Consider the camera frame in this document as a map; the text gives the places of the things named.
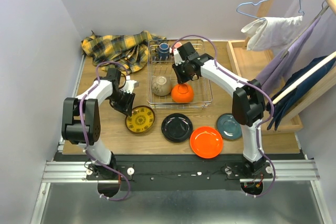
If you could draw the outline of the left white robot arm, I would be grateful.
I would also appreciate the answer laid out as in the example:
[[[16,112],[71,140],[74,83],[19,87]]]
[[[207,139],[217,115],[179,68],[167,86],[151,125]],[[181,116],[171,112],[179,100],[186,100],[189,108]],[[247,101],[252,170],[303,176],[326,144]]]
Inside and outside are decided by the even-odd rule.
[[[93,167],[104,179],[112,179],[117,171],[114,154],[101,140],[99,106],[108,100],[116,111],[130,116],[135,98],[134,89],[139,85],[125,77],[120,85],[122,72],[111,68],[105,77],[97,77],[92,86],[75,98],[65,98],[62,111],[61,136],[78,145],[93,162]]]

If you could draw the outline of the orange plate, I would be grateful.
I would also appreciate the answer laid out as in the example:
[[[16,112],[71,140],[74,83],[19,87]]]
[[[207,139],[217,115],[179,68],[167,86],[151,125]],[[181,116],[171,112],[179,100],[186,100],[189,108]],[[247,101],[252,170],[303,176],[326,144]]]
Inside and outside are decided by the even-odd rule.
[[[209,126],[201,126],[191,134],[190,146],[197,156],[211,159],[222,152],[224,142],[216,129]]]

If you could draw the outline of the yellow patterned plate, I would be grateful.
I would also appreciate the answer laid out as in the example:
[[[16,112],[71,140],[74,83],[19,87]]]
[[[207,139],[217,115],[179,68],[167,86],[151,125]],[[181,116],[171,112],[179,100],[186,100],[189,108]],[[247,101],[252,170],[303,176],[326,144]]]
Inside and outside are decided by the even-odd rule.
[[[135,134],[147,132],[154,125],[154,122],[154,111],[145,105],[134,107],[131,116],[125,118],[126,128]]]

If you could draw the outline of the teal blue plate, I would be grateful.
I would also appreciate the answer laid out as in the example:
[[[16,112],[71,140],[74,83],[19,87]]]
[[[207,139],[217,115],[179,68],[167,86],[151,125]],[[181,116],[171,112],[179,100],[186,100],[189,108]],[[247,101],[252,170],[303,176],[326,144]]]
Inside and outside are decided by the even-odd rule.
[[[226,140],[233,141],[242,137],[241,126],[230,113],[225,113],[218,117],[216,129],[222,138]]]

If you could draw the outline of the wire metal dish rack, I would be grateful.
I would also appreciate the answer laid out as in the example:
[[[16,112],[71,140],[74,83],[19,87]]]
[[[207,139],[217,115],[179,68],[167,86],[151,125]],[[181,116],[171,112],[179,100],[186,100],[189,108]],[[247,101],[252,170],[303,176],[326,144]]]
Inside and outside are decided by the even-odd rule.
[[[211,82],[208,79],[194,75],[188,75],[185,67],[175,67],[174,55],[170,53],[168,57],[159,55],[159,46],[161,43],[167,43],[172,46],[174,40],[150,40],[148,42],[148,103],[149,106],[155,109],[174,109],[188,108],[198,109],[205,108],[213,101]],[[170,94],[158,96],[154,94],[152,85],[154,79],[159,76],[164,76],[171,81],[172,85],[189,84],[194,91],[194,98],[189,103],[176,103]]]

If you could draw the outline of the blue mug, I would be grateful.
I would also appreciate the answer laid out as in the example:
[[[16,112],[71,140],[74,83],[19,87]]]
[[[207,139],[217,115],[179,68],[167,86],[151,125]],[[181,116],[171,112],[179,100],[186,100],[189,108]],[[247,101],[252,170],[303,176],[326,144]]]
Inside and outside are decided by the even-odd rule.
[[[160,43],[156,52],[157,52],[157,56],[158,56],[159,60],[166,60],[169,57],[169,54],[170,54],[169,44],[167,44],[165,42]]]

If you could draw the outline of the orange bowl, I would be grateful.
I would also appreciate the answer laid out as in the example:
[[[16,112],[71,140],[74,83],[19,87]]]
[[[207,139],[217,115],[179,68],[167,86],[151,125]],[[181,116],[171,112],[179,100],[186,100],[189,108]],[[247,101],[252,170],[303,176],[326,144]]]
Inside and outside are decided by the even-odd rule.
[[[189,84],[177,84],[171,91],[171,97],[176,103],[190,103],[194,99],[194,90]]]

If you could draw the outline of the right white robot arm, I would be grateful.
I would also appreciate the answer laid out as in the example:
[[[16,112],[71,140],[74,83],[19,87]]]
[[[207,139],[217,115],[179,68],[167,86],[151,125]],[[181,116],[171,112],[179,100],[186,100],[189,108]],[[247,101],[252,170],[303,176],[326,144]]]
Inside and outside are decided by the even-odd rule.
[[[240,124],[244,143],[241,171],[246,177],[255,177],[266,163],[260,129],[266,105],[260,83],[232,73],[209,54],[200,55],[190,42],[172,46],[172,53],[172,68],[179,84],[203,77],[232,97],[232,115]]]

